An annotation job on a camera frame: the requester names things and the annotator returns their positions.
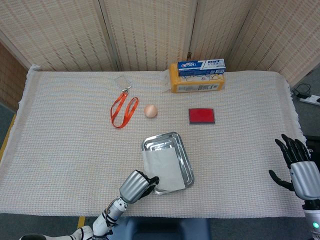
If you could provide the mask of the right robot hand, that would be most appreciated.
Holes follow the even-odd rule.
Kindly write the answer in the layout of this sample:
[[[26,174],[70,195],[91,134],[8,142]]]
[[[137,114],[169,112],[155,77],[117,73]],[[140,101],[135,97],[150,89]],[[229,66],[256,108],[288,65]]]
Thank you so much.
[[[296,196],[304,201],[313,201],[320,198],[320,170],[312,161],[305,144],[298,139],[292,139],[285,134],[282,140],[275,139],[288,167],[291,181],[280,179],[273,170],[268,173],[279,186],[295,192]]]

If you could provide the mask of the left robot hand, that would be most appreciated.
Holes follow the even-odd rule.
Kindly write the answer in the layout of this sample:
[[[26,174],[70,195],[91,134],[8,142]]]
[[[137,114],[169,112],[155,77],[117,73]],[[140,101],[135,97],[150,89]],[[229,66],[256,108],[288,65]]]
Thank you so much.
[[[134,204],[141,198],[148,196],[159,182],[158,176],[148,178],[142,171],[134,170],[120,187],[120,197],[127,204]]]

